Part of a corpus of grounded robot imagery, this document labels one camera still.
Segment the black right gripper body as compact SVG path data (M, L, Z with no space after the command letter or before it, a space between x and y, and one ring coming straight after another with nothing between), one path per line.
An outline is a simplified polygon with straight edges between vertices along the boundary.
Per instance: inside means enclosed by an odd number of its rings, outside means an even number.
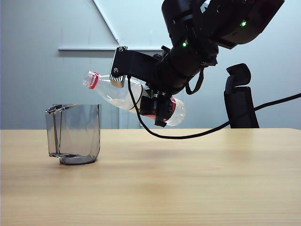
M199 91L204 69L217 64L218 46L211 41L205 45L184 39L171 49L162 46L163 54L155 54L155 64L150 87L168 94L185 89L187 94Z

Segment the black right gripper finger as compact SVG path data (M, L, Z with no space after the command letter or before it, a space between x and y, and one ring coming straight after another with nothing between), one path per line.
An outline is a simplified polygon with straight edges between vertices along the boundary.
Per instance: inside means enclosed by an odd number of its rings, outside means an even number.
M173 113L173 102L171 96L158 92L157 97L154 99L155 122L154 125L165 127L166 121Z
M155 107L155 99L142 96L140 102L140 115L155 115L156 107Z

